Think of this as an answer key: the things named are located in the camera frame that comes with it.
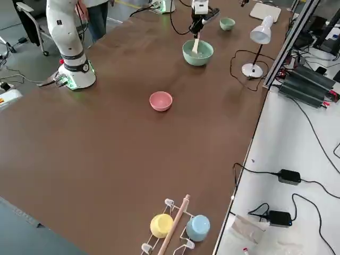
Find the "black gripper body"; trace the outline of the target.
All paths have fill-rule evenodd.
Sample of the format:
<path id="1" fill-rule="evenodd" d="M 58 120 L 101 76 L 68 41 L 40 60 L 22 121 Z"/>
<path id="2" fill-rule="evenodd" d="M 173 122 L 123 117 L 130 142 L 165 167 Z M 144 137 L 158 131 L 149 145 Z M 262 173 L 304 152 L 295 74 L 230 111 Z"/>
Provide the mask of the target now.
<path id="1" fill-rule="evenodd" d="M 203 25 L 203 20 L 205 18 L 205 14 L 191 14 L 191 18 L 192 18 L 192 26 L 200 26 Z"/>

